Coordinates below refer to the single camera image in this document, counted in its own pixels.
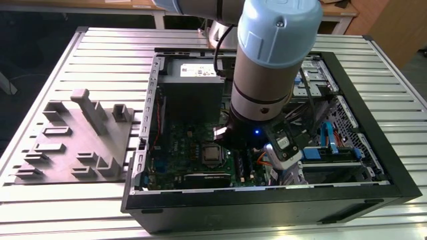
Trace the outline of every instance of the orange wire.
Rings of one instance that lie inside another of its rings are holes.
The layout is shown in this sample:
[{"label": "orange wire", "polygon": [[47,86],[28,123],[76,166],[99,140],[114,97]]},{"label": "orange wire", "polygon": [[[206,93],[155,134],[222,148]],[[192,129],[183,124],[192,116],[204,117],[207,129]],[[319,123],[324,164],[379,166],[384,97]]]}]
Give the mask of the orange wire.
[{"label": "orange wire", "polygon": [[260,164],[260,161],[262,161],[264,155],[266,155],[266,152],[263,152],[262,155],[259,156],[259,158],[258,158],[258,160],[256,160],[256,164]]},{"label": "orange wire", "polygon": [[256,160],[256,164],[271,166],[272,164],[270,162],[262,161],[264,155],[266,155],[266,152],[263,152],[262,155],[259,156],[259,158]]}]

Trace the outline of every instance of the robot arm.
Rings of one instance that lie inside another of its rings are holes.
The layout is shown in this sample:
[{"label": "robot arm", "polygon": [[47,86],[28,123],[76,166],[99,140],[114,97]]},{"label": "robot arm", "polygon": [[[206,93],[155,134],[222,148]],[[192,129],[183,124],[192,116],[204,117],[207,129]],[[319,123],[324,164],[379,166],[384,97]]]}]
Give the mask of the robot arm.
[{"label": "robot arm", "polygon": [[246,0],[154,0],[170,12],[238,25]]},{"label": "robot arm", "polygon": [[230,120],[215,131],[226,147],[246,148],[290,102],[295,77],[322,22],[318,0],[154,0],[186,15],[238,23]]}]

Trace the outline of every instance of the black cable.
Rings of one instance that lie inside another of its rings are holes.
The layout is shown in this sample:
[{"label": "black cable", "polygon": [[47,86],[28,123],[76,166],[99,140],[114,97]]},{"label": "black cable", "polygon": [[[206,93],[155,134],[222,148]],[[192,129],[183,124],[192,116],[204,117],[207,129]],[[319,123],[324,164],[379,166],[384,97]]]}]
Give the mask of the black cable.
[{"label": "black cable", "polygon": [[226,39],[227,35],[230,34],[230,32],[232,31],[234,27],[235,27],[235,25],[231,25],[231,26],[227,28],[224,34],[222,35],[222,37],[220,37],[220,39],[219,39],[219,41],[218,41],[216,48],[215,48],[214,70],[215,70],[216,75],[220,76],[220,77],[226,77],[226,76],[223,75],[223,72],[219,70],[219,63],[218,63],[218,61],[219,61],[219,51],[220,51],[220,48],[222,48],[222,44],[223,44],[223,42],[224,42],[224,39]]},{"label": "black cable", "polygon": [[306,78],[306,75],[304,75],[304,71],[303,71],[302,68],[299,69],[299,74],[300,74],[300,79],[302,79],[302,82],[304,83],[304,88],[306,88],[306,91],[307,91],[307,97],[308,97],[308,102],[310,102],[310,107],[311,107],[311,112],[312,112],[312,127],[315,127],[315,125],[316,125],[315,101],[314,101],[312,93],[310,91],[310,86],[308,86],[307,78]]}]

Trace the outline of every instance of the aluminum extrusion table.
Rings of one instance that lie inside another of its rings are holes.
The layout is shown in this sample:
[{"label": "aluminum extrusion table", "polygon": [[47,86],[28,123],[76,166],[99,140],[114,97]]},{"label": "aluminum extrusion table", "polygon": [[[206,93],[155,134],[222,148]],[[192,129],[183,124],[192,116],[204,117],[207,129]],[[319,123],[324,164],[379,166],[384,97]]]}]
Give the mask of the aluminum extrusion table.
[{"label": "aluminum extrusion table", "polygon": [[[124,183],[14,185],[16,168],[35,143],[50,100],[72,104],[75,88],[91,90],[104,108],[136,110],[127,162],[138,147],[154,48],[206,48],[192,30],[79,28],[0,159],[0,237],[12,239],[150,238],[120,212]],[[186,239],[425,239],[427,236],[427,109],[383,51],[360,36],[319,35],[315,51],[336,54],[372,115],[425,196],[344,224],[179,233]]]}]

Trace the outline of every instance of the cable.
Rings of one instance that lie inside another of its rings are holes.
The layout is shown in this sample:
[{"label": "cable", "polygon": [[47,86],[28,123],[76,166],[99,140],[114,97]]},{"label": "cable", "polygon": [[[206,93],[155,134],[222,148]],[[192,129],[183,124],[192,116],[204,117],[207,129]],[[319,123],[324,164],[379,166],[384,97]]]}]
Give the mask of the cable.
[{"label": "cable", "polygon": [[12,78],[10,79],[10,81],[14,81],[14,80],[16,80],[16,79],[20,79],[20,78],[24,78],[24,77],[30,77],[30,76],[46,76],[46,77],[48,77],[48,75],[47,75],[47,74],[43,74],[43,73],[40,73],[40,74],[26,74],[26,75],[20,75],[20,76],[12,77]]},{"label": "cable", "polygon": [[264,155],[266,155],[266,152],[263,152],[262,155],[259,156],[259,158],[256,160],[256,164],[271,166],[272,164],[270,162],[262,161]]},{"label": "cable", "polygon": [[154,140],[152,146],[150,148],[150,152],[155,149],[155,146],[156,146],[156,143],[158,143],[158,140],[159,140],[159,136],[160,136],[160,104],[159,104],[159,97],[158,97],[158,100],[156,100],[156,104],[158,104],[158,134],[155,136],[155,140]]},{"label": "cable", "polygon": [[311,131],[310,131],[310,132],[312,132],[312,131],[314,131],[314,128],[315,128],[315,126],[316,126],[316,108],[315,108],[315,101],[314,101],[312,92],[310,91],[310,86],[308,86],[307,78],[306,78],[306,75],[304,75],[304,71],[303,71],[302,68],[299,69],[299,73],[300,73],[302,82],[304,83],[304,88],[306,88],[306,91],[307,91],[307,97],[308,97],[310,107],[311,107],[311,111],[312,111],[312,128],[311,128]]},{"label": "cable", "polygon": [[230,34],[230,32],[232,31],[234,27],[235,27],[235,25],[231,25],[231,26],[227,28],[224,34],[220,36],[220,39],[219,39],[219,42],[218,42],[216,48],[215,48],[214,70],[215,70],[216,75],[220,76],[220,77],[226,77],[226,76],[223,75],[223,72],[219,70],[219,51],[220,51],[220,48],[222,48],[222,44],[223,44],[223,42],[224,42],[224,39],[226,39],[227,35]]}]

